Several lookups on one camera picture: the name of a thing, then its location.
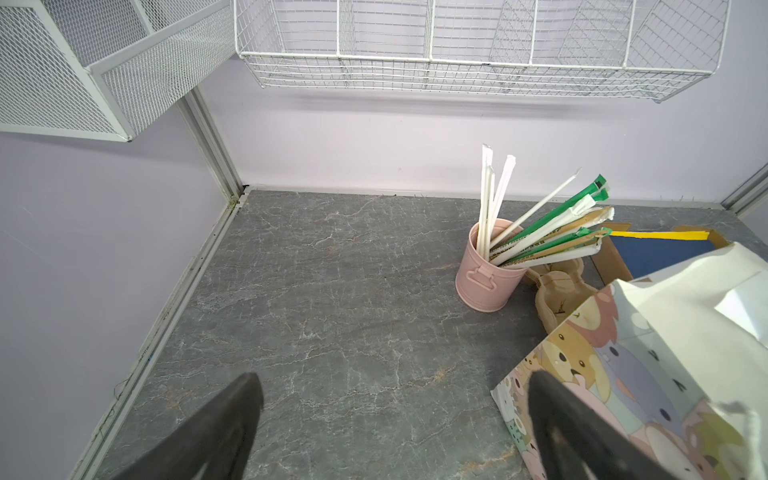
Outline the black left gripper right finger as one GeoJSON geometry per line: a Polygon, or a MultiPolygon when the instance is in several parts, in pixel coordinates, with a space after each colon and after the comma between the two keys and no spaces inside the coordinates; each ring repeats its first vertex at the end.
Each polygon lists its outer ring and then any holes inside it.
{"type": "Polygon", "coordinates": [[[671,479],[554,376],[529,380],[529,413],[549,479],[671,479]]]}

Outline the blue napkin stack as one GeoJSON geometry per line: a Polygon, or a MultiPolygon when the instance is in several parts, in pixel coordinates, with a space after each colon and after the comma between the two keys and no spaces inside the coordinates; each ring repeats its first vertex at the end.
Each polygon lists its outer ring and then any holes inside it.
{"type": "Polygon", "coordinates": [[[628,269],[628,281],[716,249],[709,240],[612,237],[611,241],[628,269]]]}

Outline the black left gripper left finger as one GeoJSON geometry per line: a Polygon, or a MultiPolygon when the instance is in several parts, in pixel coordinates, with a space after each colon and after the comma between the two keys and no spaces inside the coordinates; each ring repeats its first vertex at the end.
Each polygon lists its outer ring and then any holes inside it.
{"type": "Polygon", "coordinates": [[[244,373],[116,477],[241,479],[263,406],[258,375],[244,373]]]}

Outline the white cartoon gift bag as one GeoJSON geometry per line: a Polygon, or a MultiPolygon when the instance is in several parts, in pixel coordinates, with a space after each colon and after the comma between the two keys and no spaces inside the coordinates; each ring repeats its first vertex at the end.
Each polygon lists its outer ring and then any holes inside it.
{"type": "Polygon", "coordinates": [[[491,393],[536,479],[540,371],[678,478],[763,479],[767,264],[733,243],[616,280],[549,333],[491,393]]]}

